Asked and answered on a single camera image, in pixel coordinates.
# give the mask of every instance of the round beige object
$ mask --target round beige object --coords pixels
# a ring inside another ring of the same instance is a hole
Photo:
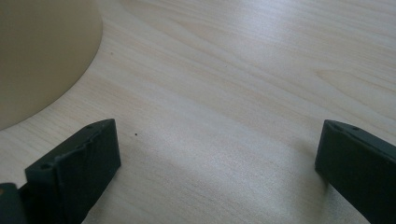
[[[65,93],[101,38],[92,0],[0,0],[0,130]]]

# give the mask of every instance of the table surface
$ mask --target table surface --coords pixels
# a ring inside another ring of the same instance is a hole
[[[122,166],[84,223],[368,223],[315,172],[323,120],[396,144],[396,2],[99,0],[65,95],[0,132],[0,182],[114,118]]]

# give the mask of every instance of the small hole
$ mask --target small hole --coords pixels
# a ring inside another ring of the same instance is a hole
[[[52,166],[48,163],[44,163],[40,166],[41,170],[48,170],[49,168],[51,168]]]

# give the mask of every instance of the black plastic part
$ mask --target black plastic part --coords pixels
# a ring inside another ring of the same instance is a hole
[[[0,184],[0,223],[27,224],[15,184]]]
[[[396,224],[396,147],[357,127],[325,120],[316,170],[370,223]]]
[[[81,223],[119,167],[115,120],[88,125],[26,168],[21,216],[29,224]]]

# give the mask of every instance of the wooden table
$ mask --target wooden table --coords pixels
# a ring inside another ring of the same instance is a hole
[[[114,118],[122,167],[84,223],[367,223],[314,160],[325,119],[396,144],[395,1],[98,3],[87,72],[0,132],[1,182]]]

